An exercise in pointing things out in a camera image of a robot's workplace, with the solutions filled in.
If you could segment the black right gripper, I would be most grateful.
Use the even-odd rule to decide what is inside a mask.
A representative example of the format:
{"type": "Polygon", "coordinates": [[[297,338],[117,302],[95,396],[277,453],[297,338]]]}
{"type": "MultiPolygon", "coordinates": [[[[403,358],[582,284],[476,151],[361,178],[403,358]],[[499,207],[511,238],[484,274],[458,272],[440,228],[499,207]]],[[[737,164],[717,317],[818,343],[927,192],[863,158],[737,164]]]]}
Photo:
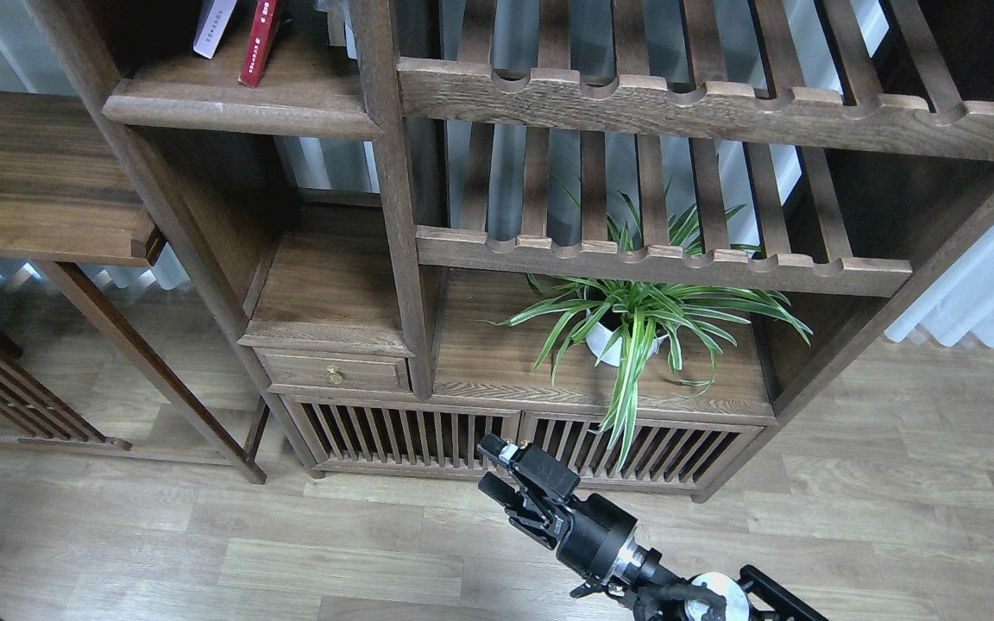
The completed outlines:
{"type": "Polygon", "coordinates": [[[558,561],[590,582],[627,573],[638,550],[632,542],[635,516],[596,492],[584,500],[572,498],[580,477],[535,445],[521,448],[486,434],[477,449],[517,484],[493,473],[478,482],[478,490],[504,508],[517,530],[555,551],[558,561]]]}

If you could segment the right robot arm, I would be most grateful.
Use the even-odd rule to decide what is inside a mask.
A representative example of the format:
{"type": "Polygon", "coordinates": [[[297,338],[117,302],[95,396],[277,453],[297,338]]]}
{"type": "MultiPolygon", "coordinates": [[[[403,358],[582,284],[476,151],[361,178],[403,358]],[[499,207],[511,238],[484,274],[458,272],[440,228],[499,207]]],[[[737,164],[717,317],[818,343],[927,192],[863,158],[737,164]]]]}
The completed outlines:
{"type": "Polygon", "coordinates": [[[658,550],[640,547],[638,520],[593,492],[578,499],[581,479],[547,452],[486,434],[478,451],[507,469],[517,485],[493,473],[480,490],[505,508],[509,522],[583,578],[571,591],[579,599],[593,593],[619,602],[635,620],[821,620],[812,606],[751,565],[737,580],[722,573],[691,579],[660,563],[658,550]]]}

